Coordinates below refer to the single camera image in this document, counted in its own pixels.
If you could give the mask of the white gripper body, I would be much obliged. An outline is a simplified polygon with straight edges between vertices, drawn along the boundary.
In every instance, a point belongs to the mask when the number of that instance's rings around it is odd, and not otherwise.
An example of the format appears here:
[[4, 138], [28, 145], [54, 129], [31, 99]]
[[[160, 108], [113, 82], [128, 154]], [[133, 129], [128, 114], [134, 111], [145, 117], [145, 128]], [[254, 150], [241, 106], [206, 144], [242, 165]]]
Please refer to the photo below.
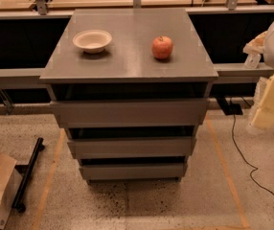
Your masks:
[[[265, 31], [245, 45], [245, 53], [260, 54], [264, 64], [274, 69], [274, 32]], [[274, 125], [274, 74], [269, 78], [260, 77], [249, 113], [248, 130], [259, 134]]]

